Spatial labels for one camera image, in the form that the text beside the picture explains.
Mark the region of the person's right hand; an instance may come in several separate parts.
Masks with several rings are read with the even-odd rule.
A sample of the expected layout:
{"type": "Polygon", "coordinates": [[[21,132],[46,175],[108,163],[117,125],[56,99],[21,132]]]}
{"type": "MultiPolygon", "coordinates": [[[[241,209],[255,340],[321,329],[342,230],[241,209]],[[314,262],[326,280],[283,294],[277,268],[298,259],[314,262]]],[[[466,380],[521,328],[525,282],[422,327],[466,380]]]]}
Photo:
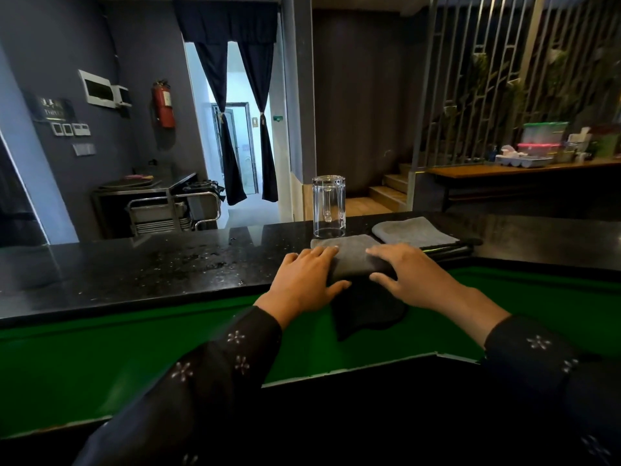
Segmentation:
{"type": "Polygon", "coordinates": [[[460,307],[468,289],[418,248],[405,243],[383,244],[366,253],[390,264],[400,283],[402,302],[444,315],[460,307]]]}

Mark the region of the clear glass mug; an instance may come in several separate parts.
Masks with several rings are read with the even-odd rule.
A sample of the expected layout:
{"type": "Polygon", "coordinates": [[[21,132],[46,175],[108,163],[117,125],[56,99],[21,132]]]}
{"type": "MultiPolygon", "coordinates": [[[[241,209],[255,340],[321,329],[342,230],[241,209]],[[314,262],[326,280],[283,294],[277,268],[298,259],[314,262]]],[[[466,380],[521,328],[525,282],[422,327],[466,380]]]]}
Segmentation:
{"type": "Polygon", "coordinates": [[[345,235],[345,178],[323,175],[312,180],[313,226],[317,239],[332,239],[345,235]]]}

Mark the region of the person's left forearm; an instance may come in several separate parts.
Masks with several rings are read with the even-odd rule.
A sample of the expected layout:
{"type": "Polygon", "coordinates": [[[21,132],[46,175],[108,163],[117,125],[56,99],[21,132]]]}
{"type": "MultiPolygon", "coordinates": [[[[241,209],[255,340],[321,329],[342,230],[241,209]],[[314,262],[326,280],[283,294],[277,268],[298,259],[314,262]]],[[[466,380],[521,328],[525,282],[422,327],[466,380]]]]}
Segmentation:
{"type": "Polygon", "coordinates": [[[210,447],[243,426],[299,313],[292,301],[260,297],[96,430],[73,466],[202,466],[210,447]]]}

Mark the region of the wooden stairs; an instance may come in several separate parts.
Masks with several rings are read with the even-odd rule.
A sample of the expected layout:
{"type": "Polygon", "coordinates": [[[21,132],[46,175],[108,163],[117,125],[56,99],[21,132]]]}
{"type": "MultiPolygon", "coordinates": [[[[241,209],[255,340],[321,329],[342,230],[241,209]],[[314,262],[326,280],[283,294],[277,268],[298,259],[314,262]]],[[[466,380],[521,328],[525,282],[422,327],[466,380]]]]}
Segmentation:
{"type": "Polygon", "coordinates": [[[399,164],[399,172],[385,174],[381,185],[372,186],[364,197],[345,200],[347,217],[373,216],[407,211],[410,164],[399,164]]]}

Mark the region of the red lidded plastic container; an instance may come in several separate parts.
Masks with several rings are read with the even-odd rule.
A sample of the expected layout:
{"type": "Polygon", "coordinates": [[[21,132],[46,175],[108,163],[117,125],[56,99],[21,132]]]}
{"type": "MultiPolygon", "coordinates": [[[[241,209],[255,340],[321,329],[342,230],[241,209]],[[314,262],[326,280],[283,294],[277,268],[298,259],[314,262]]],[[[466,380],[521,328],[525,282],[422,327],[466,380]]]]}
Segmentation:
{"type": "Polygon", "coordinates": [[[561,143],[519,143],[517,151],[526,156],[534,156],[538,158],[552,158],[556,156],[561,143]]]}

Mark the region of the glass door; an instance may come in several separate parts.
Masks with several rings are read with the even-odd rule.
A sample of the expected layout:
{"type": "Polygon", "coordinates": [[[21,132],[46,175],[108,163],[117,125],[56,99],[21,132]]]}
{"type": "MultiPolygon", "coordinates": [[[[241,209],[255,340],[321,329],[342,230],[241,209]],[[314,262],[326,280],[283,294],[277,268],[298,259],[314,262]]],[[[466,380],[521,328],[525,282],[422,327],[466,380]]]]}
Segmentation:
{"type": "Polygon", "coordinates": [[[223,115],[227,118],[229,135],[237,160],[240,179],[246,195],[258,194],[259,185],[253,145],[253,123],[248,102],[227,103],[223,115]]]}

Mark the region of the white wall box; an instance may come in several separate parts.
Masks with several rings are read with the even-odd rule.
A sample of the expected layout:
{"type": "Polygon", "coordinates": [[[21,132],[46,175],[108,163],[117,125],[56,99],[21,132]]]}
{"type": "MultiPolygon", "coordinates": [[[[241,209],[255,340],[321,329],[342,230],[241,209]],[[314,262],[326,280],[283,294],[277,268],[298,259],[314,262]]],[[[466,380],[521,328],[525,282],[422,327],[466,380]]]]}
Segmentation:
{"type": "Polygon", "coordinates": [[[132,107],[128,88],[111,84],[110,80],[83,70],[78,70],[78,74],[89,104],[111,109],[132,107]]]}

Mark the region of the dark wall sign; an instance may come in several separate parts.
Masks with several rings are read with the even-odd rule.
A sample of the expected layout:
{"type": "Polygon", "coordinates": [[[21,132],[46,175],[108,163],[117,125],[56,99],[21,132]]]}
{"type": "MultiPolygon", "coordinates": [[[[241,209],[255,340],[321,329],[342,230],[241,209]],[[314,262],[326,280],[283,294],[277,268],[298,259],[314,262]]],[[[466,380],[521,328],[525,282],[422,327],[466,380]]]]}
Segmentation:
{"type": "Polygon", "coordinates": [[[27,94],[24,97],[33,122],[70,123],[76,119],[73,104],[69,99],[51,99],[27,94]]]}

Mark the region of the round dark tray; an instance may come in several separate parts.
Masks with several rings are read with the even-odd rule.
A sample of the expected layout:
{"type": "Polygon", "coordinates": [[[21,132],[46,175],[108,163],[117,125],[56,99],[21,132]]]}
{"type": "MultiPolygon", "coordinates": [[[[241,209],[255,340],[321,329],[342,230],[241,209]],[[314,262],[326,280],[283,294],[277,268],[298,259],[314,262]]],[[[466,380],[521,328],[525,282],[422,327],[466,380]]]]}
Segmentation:
{"type": "Polygon", "coordinates": [[[109,181],[100,185],[100,191],[126,191],[133,189],[146,189],[158,185],[161,181],[153,175],[133,174],[121,179],[109,181]]]}

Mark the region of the dark blue curtain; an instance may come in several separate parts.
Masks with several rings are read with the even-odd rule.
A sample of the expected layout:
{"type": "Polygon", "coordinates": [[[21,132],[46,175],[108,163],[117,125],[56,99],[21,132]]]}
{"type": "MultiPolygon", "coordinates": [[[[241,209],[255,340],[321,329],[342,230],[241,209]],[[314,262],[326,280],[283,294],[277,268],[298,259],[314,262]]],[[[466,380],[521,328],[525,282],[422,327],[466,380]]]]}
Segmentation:
{"type": "Polygon", "coordinates": [[[277,203],[278,178],[268,106],[274,55],[279,33],[276,1],[173,0],[183,41],[190,54],[195,102],[211,100],[211,114],[227,205],[244,201],[237,160],[232,147],[226,104],[248,102],[262,200],[277,203]]]}

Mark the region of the dark grey cloth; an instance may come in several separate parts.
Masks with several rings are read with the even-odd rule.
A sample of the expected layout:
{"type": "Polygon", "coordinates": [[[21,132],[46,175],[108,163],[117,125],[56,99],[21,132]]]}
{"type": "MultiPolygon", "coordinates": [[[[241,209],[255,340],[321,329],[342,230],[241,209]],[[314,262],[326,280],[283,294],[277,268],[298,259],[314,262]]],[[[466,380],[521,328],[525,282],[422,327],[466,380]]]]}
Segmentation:
{"type": "Polygon", "coordinates": [[[408,312],[408,305],[393,296],[380,284],[370,280],[372,273],[395,277],[392,266],[385,260],[366,251],[379,245],[367,234],[313,239],[311,248],[337,247],[333,258],[328,284],[351,282],[351,286],[330,303],[337,340],[343,342],[362,330],[385,330],[400,323],[408,312]]]}

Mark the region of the person's left hand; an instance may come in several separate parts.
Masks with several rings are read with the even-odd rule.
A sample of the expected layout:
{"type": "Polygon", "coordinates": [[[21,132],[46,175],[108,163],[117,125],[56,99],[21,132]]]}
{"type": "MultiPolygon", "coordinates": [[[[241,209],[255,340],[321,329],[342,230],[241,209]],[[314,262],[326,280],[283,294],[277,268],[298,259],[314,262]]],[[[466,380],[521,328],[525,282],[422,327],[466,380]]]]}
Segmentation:
{"type": "Polygon", "coordinates": [[[322,304],[324,288],[329,286],[328,275],[338,247],[324,248],[322,265],[301,265],[300,253],[284,257],[269,290],[254,303],[271,315],[282,329],[303,313],[314,312],[328,304],[322,304]]]}

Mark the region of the white ice cube tray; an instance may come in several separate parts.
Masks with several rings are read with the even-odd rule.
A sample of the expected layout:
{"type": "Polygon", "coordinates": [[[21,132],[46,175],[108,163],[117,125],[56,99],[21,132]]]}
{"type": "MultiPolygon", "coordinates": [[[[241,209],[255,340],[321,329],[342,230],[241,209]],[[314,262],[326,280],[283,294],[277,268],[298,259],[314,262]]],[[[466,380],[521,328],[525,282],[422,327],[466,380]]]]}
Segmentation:
{"type": "Polygon", "coordinates": [[[494,163],[501,166],[511,166],[514,168],[535,169],[552,164],[553,158],[530,155],[496,155],[494,163]]]}

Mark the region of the wooden counter shelf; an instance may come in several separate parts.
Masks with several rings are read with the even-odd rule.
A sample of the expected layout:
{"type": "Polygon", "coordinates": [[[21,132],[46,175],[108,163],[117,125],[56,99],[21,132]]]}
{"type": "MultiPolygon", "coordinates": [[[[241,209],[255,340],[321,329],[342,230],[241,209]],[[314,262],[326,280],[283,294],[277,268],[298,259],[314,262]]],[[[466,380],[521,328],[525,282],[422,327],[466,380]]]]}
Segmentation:
{"type": "Polygon", "coordinates": [[[440,211],[459,205],[594,197],[621,185],[621,156],[535,168],[501,164],[434,167],[422,173],[439,190],[440,211]]]}

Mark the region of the light grey folded cloth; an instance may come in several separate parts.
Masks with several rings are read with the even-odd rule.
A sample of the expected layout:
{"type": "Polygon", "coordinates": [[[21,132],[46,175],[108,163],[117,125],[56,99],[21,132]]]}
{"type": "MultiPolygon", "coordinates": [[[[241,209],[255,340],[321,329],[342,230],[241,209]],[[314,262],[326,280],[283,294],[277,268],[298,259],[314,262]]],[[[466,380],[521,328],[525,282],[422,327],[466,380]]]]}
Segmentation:
{"type": "Polygon", "coordinates": [[[459,240],[440,232],[425,217],[400,221],[385,221],[371,229],[372,234],[385,244],[405,243],[415,248],[449,245],[459,240]]]}

